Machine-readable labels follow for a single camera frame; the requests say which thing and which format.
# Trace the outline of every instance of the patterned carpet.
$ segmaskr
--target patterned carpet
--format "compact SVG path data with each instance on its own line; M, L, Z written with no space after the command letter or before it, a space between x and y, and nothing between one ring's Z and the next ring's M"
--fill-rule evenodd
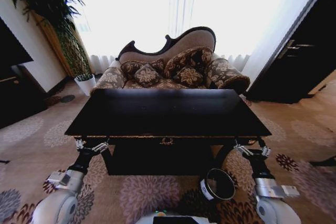
M0 163L0 223L29 223L36 205L55 190L45 179L76 159L74 140L63 133L88 98L74 82L57 95L67 94L76 98L0 130L0 159L10 160ZM336 155L336 82L297 104L246 103L273 133L265 138L272 148L269 169L279 184L295 185L301 193L286 202L302 223L336 223L336 167L308 163ZM156 209L174 209L217 223L262 223L254 210L254 181L247 161L231 152L223 168L236 184L236 195L212 205L198 190L197 177L107 176L102 158L96 156L71 223L134 223Z

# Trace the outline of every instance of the brass drawer pull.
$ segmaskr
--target brass drawer pull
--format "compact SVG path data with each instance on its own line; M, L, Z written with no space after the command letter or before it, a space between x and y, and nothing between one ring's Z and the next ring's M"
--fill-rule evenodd
M166 139L166 138L164 137L164 138L162 138L160 144L163 144L163 145L172 145L172 144L174 144L174 140L173 140L172 138L170 138L170 139L168 140L168 139Z

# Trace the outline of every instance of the floral upholstery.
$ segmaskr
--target floral upholstery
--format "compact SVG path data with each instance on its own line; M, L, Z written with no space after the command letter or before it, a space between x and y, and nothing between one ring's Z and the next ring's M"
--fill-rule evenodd
M198 72L203 73L205 67L210 63L212 50L207 47L197 48L190 57L190 66L194 67Z
M214 59L205 69L206 86L211 89L234 89L243 93L250 84L250 79L243 76L224 58Z
M207 47L193 47L171 58L164 68L163 76L172 78L182 68L191 65L203 72L203 67L206 66L212 56L212 50Z
M151 65L145 64L137 72L135 72L134 78L141 86L148 88L157 83L160 79L160 76L151 67Z
M193 67L182 68L173 78L177 83L189 88L196 88L203 82L203 75Z
M144 87L135 82L134 80L128 80L124 86L124 89L143 89ZM158 83L148 87L149 89L188 89L188 87L174 82L172 79L160 79ZM198 89L206 89L205 86L199 86Z
M97 89L122 89L126 80L120 68L110 67L101 76L97 85L90 91L90 94L93 94Z
M143 65L148 62L130 60L126 61L121 65L121 70L126 74L128 80L134 79L134 74L137 72ZM158 72L161 73L164 69L164 60L163 58L157 59L155 61L149 62L149 64Z

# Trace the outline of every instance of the table top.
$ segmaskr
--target table top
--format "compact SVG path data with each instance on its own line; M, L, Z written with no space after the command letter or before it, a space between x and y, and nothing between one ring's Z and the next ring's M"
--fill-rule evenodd
M271 135L234 90L97 90L65 132L86 137Z

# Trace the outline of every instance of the potted plant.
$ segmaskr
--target potted plant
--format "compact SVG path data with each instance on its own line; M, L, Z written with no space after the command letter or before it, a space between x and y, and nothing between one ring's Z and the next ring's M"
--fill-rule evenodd
M12 0L16 7L17 0ZM75 81L82 91L89 95L96 85L91 73L86 52L82 43L76 37L75 25L72 16L79 14L71 3L83 4L82 0L23 0L26 3L24 15L29 20L30 12L34 11L43 18L42 24L51 25L59 39L65 59L70 67Z

